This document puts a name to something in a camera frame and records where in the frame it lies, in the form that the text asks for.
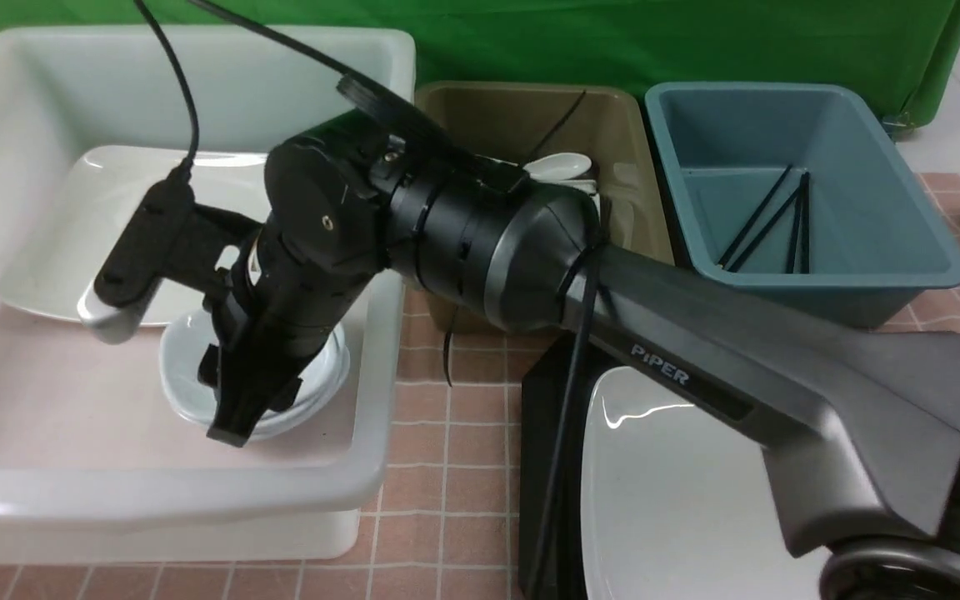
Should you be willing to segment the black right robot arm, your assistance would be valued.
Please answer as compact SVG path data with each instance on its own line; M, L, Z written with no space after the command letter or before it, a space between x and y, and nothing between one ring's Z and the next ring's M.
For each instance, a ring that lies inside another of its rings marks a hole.
M561 327L762 449L793 555L826 599L960 599L960 334L862 332L606 240L597 209L514 164L381 132L355 112L277 145L257 222L203 305L209 436L236 447L371 278L392 269L509 331Z

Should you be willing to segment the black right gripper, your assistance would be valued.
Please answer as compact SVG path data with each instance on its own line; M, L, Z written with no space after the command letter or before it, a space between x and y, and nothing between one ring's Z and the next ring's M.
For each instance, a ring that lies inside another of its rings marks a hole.
M226 300L203 301L217 339L207 349L209 439L242 448L264 414L289 409L301 373L385 268L388 201L369 174L386 148L388 133L352 110L267 155L269 215L228 269Z

